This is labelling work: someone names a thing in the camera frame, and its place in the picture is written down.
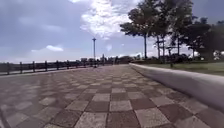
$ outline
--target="concrete barrier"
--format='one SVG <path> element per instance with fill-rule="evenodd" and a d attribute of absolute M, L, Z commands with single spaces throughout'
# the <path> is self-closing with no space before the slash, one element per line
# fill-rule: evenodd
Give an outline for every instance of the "concrete barrier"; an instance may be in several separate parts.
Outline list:
<path fill-rule="evenodd" d="M 133 69 L 224 112 L 224 77 L 130 64 Z"/>

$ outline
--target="street lamp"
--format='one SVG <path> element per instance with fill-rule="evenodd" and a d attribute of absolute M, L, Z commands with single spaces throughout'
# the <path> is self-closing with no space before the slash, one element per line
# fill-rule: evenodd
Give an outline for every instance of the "street lamp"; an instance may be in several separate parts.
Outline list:
<path fill-rule="evenodd" d="M 93 57 L 94 57 L 94 68 L 96 68 L 96 38 L 93 38 Z"/>

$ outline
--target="metal railing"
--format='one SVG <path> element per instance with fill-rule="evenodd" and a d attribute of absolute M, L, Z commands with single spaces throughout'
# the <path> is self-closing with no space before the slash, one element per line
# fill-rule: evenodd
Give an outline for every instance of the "metal railing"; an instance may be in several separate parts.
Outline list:
<path fill-rule="evenodd" d="M 24 73 L 35 73 L 35 72 L 48 72 L 55 70 L 68 70 L 75 68 L 88 68 L 96 65 L 105 66 L 105 65 L 114 65 L 119 64 L 114 61 L 56 61 L 56 62 L 43 62 L 36 63 L 22 63 L 13 64 L 13 63 L 1 63 L 0 64 L 0 75 L 10 75 L 10 74 L 24 74 Z"/>

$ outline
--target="sky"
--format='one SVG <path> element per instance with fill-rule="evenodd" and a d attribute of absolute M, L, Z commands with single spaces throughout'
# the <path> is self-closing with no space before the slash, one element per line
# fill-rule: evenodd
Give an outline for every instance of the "sky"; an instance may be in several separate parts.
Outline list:
<path fill-rule="evenodd" d="M 125 36 L 119 24 L 140 0 L 0 0 L 0 62 L 76 60 L 96 55 L 143 53 L 141 37 Z M 223 0 L 193 0 L 193 13 L 224 20 Z M 148 39 L 148 56 L 156 56 Z M 186 47 L 183 53 L 190 54 Z"/>

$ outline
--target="checkered paving tile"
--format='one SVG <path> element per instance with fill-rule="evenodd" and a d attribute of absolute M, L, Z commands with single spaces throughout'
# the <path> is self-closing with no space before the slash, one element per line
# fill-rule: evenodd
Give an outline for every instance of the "checkered paving tile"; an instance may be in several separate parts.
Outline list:
<path fill-rule="evenodd" d="M 127 65 L 4 78 L 12 128 L 224 128 L 224 114 Z"/>

